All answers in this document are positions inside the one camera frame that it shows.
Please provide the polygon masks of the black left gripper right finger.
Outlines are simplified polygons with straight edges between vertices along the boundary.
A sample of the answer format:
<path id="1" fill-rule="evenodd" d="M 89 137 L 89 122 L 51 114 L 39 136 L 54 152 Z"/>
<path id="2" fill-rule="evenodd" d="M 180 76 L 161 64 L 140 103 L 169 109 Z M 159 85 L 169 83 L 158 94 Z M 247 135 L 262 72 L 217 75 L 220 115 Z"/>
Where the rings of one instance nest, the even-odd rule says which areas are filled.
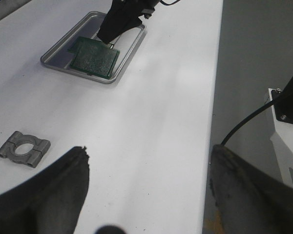
<path id="1" fill-rule="evenodd" d="M 210 186 L 226 234 L 293 234 L 293 188 L 223 145 L 214 145 Z"/>

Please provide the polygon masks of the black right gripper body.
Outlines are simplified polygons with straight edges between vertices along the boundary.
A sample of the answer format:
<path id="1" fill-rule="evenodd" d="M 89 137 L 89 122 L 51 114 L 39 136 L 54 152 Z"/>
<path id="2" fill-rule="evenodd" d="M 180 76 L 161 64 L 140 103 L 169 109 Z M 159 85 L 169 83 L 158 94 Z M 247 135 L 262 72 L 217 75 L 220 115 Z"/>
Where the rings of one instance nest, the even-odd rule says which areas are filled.
<path id="1" fill-rule="evenodd" d="M 122 15 L 128 18 L 138 18 L 142 15 L 150 17 L 155 11 L 159 0 L 113 0 L 112 15 Z"/>

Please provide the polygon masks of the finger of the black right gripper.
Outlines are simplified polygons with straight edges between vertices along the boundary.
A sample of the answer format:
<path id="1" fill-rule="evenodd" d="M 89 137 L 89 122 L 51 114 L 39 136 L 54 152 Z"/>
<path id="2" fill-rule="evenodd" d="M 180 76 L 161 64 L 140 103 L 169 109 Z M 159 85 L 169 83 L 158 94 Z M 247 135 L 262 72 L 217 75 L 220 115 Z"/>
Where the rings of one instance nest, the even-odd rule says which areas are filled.
<path id="1" fill-rule="evenodd" d="M 112 2 L 111 8 L 97 33 L 102 42 L 110 43 L 122 33 L 129 21 L 128 6 L 129 2 Z"/>
<path id="2" fill-rule="evenodd" d="M 126 11 L 118 11 L 114 14 L 114 36 L 113 38 L 117 38 L 122 33 L 139 26 L 142 21 L 139 19 L 138 16 L 135 16 L 131 12 Z"/>

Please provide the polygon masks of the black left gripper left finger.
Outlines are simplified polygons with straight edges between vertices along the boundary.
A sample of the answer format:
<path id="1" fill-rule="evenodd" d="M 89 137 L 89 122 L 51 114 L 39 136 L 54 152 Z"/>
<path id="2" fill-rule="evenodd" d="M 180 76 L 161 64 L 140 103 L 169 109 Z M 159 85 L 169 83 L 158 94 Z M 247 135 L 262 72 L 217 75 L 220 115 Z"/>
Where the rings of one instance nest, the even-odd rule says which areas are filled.
<path id="1" fill-rule="evenodd" d="M 73 147 L 0 195 L 0 234 L 72 234 L 89 187 L 89 156 Z"/>

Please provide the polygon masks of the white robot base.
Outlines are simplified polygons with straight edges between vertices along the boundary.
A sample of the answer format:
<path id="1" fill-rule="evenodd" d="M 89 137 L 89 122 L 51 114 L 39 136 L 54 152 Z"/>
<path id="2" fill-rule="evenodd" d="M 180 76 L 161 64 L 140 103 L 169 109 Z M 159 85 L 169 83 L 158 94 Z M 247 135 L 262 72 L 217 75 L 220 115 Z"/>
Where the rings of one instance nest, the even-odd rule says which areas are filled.
<path id="1" fill-rule="evenodd" d="M 293 124 L 279 121 L 274 106 L 266 110 L 266 116 L 282 182 L 293 188 Z"/>

